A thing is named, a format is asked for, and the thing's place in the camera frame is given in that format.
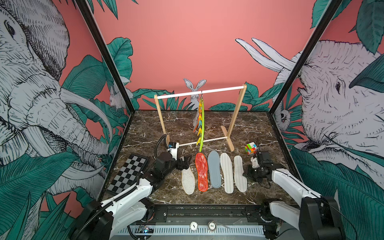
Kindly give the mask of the yellow-edged felt insole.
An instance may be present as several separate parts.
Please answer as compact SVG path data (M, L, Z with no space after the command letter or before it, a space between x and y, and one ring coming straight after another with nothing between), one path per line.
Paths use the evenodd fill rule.
M182 170L182 187L187 195L195 191L195 176L191 168Z

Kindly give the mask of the white thin insole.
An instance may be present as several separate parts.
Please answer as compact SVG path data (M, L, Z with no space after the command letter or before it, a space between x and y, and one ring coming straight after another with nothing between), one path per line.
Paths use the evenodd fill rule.
M241 193L244 193L248 189L248 181L247 181L247 178L243 176L244 167L243 167L242 157L241 156L235 156L234 157L234 164L235 164L235 171L234 171L235 185Z

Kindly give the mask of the orange-edged felt insole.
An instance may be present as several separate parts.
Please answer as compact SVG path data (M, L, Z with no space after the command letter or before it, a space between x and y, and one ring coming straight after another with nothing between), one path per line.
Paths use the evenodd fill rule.
M193 121L193 126L194 126L194 130L193 130L193 132L196 131L196 129L197 129L197 127L198 127L198 124L199 124L199 118L194 119L194 121Z
M195 165L198 172L198 189L200 192L208 190L208 163L203 153L197 153Z

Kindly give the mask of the white striped fabric insole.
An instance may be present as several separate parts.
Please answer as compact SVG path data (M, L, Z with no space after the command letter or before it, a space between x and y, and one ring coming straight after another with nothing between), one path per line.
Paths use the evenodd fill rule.
M233 165L230 156L227 153L221 154L220 164L223 171L225 192L227 194L232 194L234 192Z

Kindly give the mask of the green clothes hanger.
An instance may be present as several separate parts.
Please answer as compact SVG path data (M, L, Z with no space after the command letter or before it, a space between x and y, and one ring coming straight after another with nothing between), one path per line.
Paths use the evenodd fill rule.
M198 118L198 143L199 145L199 152L202 152L203 144L204 144L204 133L205 133L205 108L204 108L204 99L203 97L200 98L199 101L199 118Z

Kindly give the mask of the grey bubbled foam insole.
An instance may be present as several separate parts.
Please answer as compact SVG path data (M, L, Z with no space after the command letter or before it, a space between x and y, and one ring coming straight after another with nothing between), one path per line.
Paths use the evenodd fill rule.
M222 184L220 173L220 156L216 151L211 151L208 155L208 167L210 174L210 182L213 188L217 189Z

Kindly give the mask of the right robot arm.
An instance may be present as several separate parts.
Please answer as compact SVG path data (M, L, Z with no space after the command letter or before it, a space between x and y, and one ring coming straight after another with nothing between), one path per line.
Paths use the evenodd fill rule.
M297 229L305 240L345 240L343 215L337 201L324 197L300 182L281 164L272 161L269 152L256 151L243 174L257 183L263 180L279 185L298 204L297 207L278 199L266 199L259 208L265 223L278 219Z

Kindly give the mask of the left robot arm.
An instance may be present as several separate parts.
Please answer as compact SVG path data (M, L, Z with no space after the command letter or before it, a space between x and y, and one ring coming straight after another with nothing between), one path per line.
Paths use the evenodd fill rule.
M177 154L177 144L168 144L165 152L155 153L154 165L139 175L134 185L110 199L89 203L70 231L69 239L109 240L132 223L151 220L155 210L148 197L173 170L186 170L190 166L192 156L179 158Z

